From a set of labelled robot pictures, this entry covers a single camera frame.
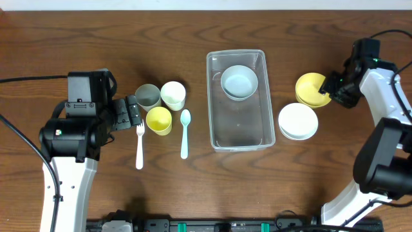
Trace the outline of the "grey plastic cup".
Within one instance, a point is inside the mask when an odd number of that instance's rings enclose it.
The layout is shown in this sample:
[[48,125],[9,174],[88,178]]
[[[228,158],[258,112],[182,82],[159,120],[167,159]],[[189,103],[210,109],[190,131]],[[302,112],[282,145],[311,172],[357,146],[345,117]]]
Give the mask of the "grey plastic cup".
[[136,101],[146,112],[161,106],[160,90],[153,84],[143,84],[135,92]]

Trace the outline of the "yellow plastic bowl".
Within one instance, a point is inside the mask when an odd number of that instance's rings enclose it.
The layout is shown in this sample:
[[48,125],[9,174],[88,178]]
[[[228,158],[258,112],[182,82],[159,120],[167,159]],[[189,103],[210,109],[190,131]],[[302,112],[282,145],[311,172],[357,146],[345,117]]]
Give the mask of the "yellow plastic bowl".
[[302,75],[295,85],[295,96],[298,102],[311,108],[326,106],[331,98],[328,93],[319,93],[319,89],[326,77],[320,73],[306,73]]

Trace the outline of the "yellow plastic cup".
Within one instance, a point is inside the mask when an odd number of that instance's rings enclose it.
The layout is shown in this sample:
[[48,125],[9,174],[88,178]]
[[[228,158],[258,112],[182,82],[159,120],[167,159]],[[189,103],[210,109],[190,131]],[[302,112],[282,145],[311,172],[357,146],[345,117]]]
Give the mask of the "yellow plastic cup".
[[157,106],[147,112],[146,124],[157,135],[168,135],[172,130],[171,112],[164,107]]

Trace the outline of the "white plastic cup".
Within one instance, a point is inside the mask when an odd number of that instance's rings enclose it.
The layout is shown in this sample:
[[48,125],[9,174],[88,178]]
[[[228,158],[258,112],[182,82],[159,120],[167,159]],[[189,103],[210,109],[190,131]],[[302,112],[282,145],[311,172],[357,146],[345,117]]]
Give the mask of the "white plastic cup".
[[160,90],[160,95],[172,111],[180,111],[184,107],[186,90],[180,82],[170,81],[165,83]]

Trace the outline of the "white plastic bowl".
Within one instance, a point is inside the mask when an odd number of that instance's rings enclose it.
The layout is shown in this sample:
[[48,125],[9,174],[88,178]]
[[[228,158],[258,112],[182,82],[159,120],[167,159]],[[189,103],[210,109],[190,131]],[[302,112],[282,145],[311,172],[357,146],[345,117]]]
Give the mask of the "white plastic bowl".
[[279,112],[278,124],[281,133],[291,140],[306,140],[314,136],[319,127],[316,113],[301,103],[286,105]]

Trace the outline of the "grey plastic bowl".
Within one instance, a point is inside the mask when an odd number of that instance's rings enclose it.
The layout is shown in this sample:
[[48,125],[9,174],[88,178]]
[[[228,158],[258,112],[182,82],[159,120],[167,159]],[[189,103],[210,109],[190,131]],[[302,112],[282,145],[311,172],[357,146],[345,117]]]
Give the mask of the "grey plastic bowl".
[[223,72],[221,87],[228,98],[244,101],[256,92],[258,77],[249,67],[234,65]]

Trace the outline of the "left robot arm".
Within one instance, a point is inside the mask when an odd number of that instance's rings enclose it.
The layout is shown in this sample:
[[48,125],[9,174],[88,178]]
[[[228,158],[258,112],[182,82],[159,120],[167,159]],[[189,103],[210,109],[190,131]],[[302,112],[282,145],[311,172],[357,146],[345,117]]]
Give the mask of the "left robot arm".
[[62,101],[41,128],[44,201],[41,231],[85,231],[88,202],[100,149],[114,131],[142,125],[136,97],[107,102],[98,115],[96,102]]

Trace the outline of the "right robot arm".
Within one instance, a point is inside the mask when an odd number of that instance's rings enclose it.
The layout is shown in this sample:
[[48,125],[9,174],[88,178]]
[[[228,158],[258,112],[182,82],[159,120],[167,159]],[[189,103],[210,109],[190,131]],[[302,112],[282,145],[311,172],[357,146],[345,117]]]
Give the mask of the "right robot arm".
[[400,85],[401,69],[379,57],[380,41],[369,37],[353,43],[344,71],[332,72],[319,93],[345,108],[364,97],[375,129],[360,149],[353,165],[353,179],[321,208],[320,224],[335,231],[349,231],[381,205],[400,207],[397,200],[411,194],[411,105]]

